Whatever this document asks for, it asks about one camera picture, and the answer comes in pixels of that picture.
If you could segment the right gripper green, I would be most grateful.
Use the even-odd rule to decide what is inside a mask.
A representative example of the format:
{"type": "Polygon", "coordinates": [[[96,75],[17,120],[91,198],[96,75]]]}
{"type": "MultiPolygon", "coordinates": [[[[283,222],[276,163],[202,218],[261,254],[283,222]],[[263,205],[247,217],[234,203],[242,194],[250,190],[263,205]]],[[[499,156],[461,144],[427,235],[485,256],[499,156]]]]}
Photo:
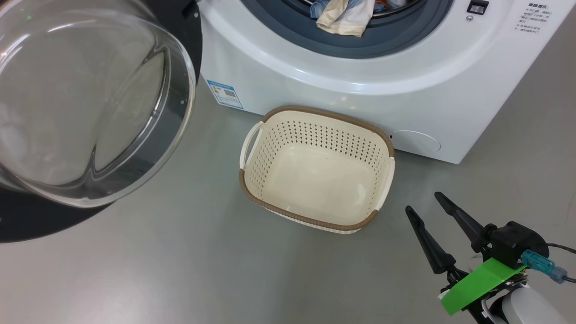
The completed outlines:
{"type": "MultiPolygon", "coordinates": [[[[452,216],[459,224],[467,238],[471,242],[474,252],[485,252],[489,242],[486,240],[484,226],[478,223],[461,207],[457,206],[444,193],[435,192],[434,197],[439,202],[444,211],[452,216]]],[[[420,246],[434,274],[442,274],[455,270],[454,257],[446,253],[438,242],[430,235],[425,228],[425,223],[416,211],[407,206],[405,213],[409,218],[412,228],[416,234],[420,246]]],[[[471,305],[498,287],[513,275],[521,273],[525,265],[520,265],[518,269],[512,269],[504,263],[490,258],[479,265],[473,272],[453,285],[451,289],[441,298],[441,304],[449,315],[455,315],[463,308],[471,305]]]]}

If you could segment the blue garment with beige lining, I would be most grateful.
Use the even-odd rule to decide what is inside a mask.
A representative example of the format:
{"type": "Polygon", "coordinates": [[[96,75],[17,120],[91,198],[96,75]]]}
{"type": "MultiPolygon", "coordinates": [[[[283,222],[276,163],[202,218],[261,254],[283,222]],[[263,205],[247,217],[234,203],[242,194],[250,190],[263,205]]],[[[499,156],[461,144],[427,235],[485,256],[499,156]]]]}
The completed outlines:
{"type": "Polygon", "coordinates": [[[375,0],[314,0],[310,18],[327,33],[362,37],[372,19],[375,0]]]}

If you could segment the round glass washer door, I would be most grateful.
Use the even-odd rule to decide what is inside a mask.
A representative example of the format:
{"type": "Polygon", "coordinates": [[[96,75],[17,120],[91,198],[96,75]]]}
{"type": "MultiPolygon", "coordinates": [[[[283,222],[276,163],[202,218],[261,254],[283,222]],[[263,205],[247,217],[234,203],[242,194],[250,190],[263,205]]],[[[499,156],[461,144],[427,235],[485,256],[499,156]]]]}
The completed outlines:
{"type": "Polygon", "coordinates": [[[82,223],[165,165],[200,22],[198,0],[0,0],[0,244],[82,223]]]}

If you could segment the cream perforated laundry basket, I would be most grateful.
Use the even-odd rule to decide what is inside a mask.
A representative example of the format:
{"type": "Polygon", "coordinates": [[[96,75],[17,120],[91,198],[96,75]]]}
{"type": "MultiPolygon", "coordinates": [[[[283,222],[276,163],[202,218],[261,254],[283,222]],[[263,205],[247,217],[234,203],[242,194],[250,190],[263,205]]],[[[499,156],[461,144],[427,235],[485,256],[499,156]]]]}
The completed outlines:
{"type": "Polygon", "coordinates": [[[393,144],[379,127],[325,109],[284,105],[245,137],[239,184],[276,215],[351,234],[382,209],[395,166],[393,144]]]}

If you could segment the white front-load washing machine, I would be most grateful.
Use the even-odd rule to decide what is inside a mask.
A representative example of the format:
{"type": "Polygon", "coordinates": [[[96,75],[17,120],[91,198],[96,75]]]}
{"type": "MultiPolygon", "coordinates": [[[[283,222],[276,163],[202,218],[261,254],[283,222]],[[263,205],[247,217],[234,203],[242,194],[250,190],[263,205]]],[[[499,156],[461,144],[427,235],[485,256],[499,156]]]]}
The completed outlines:
{"type": "Polygon", "coordinates": [[[576,0],[420,0],[327,33],[314,0],[200,0],[201,75],[243,110],[284,105],[383,128],[395,148],[459,164],[576,0]]]}

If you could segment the blue energy label sticker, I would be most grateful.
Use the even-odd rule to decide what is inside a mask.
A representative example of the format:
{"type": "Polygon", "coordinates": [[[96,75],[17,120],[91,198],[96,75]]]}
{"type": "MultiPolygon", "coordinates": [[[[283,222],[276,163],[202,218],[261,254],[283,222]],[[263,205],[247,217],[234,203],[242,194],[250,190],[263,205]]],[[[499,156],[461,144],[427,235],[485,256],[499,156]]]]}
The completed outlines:
{"type": "Polygon", "coordinates": [[[230,108],[243,109],[243,105],[241,104],[241,101],[237,97],[236,91],[232,86],[214,82],[208,79],[206,82],[218,104],[230,108]]]}

